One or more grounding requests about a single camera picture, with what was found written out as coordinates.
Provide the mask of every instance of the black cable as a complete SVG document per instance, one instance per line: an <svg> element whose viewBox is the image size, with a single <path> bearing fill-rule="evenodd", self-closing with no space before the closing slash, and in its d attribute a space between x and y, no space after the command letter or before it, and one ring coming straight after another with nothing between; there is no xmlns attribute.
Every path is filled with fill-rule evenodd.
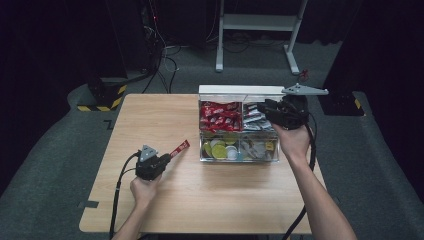
<svg viewBox="0 0 424 240"><path fill-rule="evenodd" d="M121 180L122 177L124 176L125 173L127 173L128 171L125 171L125 168L127 168L128 163L130 162L131 159L133 159L134 157L139 157L140 156L141 151L137 151L136 153L134 153L133 155L131 155L127 161L125 161L124 167L121 170L121 174L119 174L119 178L118 178L118 182L116 183L116 188L115 188L115 197L113 198L113 209L112 209L112 218L110 221L110 229L109 229L109 238L112 239L113 235L115 234L115 221L116 221L116 212L118 211L118 199L119 199L119 190L121 188Z"/></svg>
<svg viewBox="0 0 424 240"><path fill-rule="evenodd" d="M166 93L169 93L168 85L166 84L166 79L165 79L165 77L162 75L162 73L161 73L160 71L158 71L158 75L159 75L159 78L160 78L160 80L161 80L161 82L162 82L163 87L165 88L165 92L166 92Z"/></svg>
<svg viewBox="0 0 424 240"><path fill-rule="evenodd" d="M157 74L157 73L158 73L158 71L159 71L159 66L160 66L161 61L162 61L162 58L159 58L159 63L158 63L158 65L154 67L154 72L155 72L155 73L154 73L154 74L152 75L152 77L149 79L149 82L147 82L146 87L144 87L144 89L143 89L143 91L141 91L141 93L145 93L145 92L146 92L146 90L147 90L147 88L150 86L150 83L152 83L153 78L155 78L156 74Z"/></svg>
<svg viewBox="0 0 424 240"><path fill-rule="evenodd" d="M308 131L308 135L309 135L309 142L311 144L311 157L309 159L309 168L314 171L314 167L315 167L315 161L316 161L316 136L317 136L317 123L315 121L314 116L309 113L309 115L313 118L314 120L314 125L315 125L315 133L312 133L311 128L309 127L309 124L304 122L304 125ZM302 220L302 218L305 216L306 214L306 207L303 206L302 211L300 212L299 216L294 220L294 222L292 223L292 225L289 227L289 229L287 229L286 233L283 236L283 240L287 240L290 235L292 234L293 230L297 227L297 225L299 225L300 221Z"/></svg>
<svg viewBox="0 0 424 240"><path fill-rule="evenodd" d="M168 59L168 60L171 60L173 63L174 63L174 71L173 71L173 73L172 73L172 77L171 77L171 80L170 80L170 82L169 82L169 87L168 87L168 90L169 90L169 92L168 93L171 93L172 92L172 83L173 83L173 81L174 81L174 78L175 78L175 73L178 71L178 66L177 66L177 63L174 61L174 59L172 59L172 58L170 58L170 57L165 57L166 59Z"/></svg>

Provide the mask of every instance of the black equipment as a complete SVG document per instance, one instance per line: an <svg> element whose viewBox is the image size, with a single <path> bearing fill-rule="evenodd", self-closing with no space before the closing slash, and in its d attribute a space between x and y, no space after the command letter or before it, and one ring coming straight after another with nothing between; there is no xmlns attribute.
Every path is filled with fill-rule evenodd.
<svg viewBox="0 0 424 240"><path fill-rule="evenodd" d="M165 153L160 158L157 157L158 152L153 148L144 145L135 168L137 177L144 180L154 180L166 169L166 165L171 161L171 155Z"/></svg>

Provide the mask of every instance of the black curtain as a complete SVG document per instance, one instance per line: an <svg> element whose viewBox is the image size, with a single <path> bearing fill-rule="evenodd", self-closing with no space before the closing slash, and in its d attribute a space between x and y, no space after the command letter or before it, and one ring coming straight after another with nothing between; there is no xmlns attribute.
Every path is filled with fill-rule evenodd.
<svg viewBox="0 0 424 240"><path fill-rule="evenodd" d="M343 41L362 0L309 0L297 42L323 45Z"/></svg>
<svg viewBox="0 0 424 240"><path fill-rule="evenodd" d="M84 84L63 38L61 1L0 4L0 193L38 139L70 109Z"/></svg>
<svg viewBox="0 0 424 240"><path fill-rule="evenodd" d="M364 1L323 88L366 93L387 145L424 201L422 22L419 0Z"/></svg>

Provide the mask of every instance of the black wire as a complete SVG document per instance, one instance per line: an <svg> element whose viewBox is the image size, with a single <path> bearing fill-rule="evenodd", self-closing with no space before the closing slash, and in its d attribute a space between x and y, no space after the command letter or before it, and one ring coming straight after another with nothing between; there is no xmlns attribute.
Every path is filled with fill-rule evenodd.
<svg viewBox="0 0 424 240"><path fill-rule="evenodd" d="M169 93L168 85L166 84L166 79L165 79L165 77L162 75L162 73L161 73L160 71L158 71L158 75L159 75L159 78L160 78L160 80L161 80L161 82L162 82L163 87L165 88L165 92L166 92L166 93Z"/></svg>
<svg viewBox="0 0 424 240"><path fill-rule="evenodd" d="M152 83L153 78L155 78L156 74L157 74L157 73L158 73L158 71L159 71L159 66L160 66L161 61L162 61L162 58L159 58L159 63L158 63L158 65L154 67L154 72L155 72L155 73L154 73L154 74L152 75L152 77L149 79L149 82L147 82L146 87L144 87L144 89L143 89L143 91L142 91L141 93L145 93L145 92L146 92L146 90L147 90L147 88L149 88L150 83Z"/></svg>
<svg viewBox="0 0 424 240"><path fill-rule="evenodd" d="M174 78L175 78L175 73L178 71L178 66L177 66L177 63L174 61L174 59L172 59L170 57L165 57L165 58L168 59L168 60L171 60L174 63L174 71L172 73L172 77L171 77L171 80L169 82L169 87L168 87L168 90L169 90L168 93L171 93L172 92L172 83L173 83Z"/></svg>
<svg viewBox="0 0 424 240"><path fill-rule="evenodd" d="M116 212L118 211L118 199L119 199L119 191L121 188L121 180L122 177L124 176L125 173L127 173L130 170L133 169L129 169L127 171L125 171L125 168L127 168L128 163L130 162L131 159L133 159L134 157L138 157L140 156L140 151L137 151L136 153L134 153L133 155L131 155L127 161L125 161L124 166L122 167L121 170L121 174L119 174L119 178L118 178L118 182L116 183L116 188L115 188L115 197L113 198L113 209L112 209L112 218L110 221L110 229L109 229L109 238L112 239L113 235L115 234L115 221L116 221Z"/></svg>

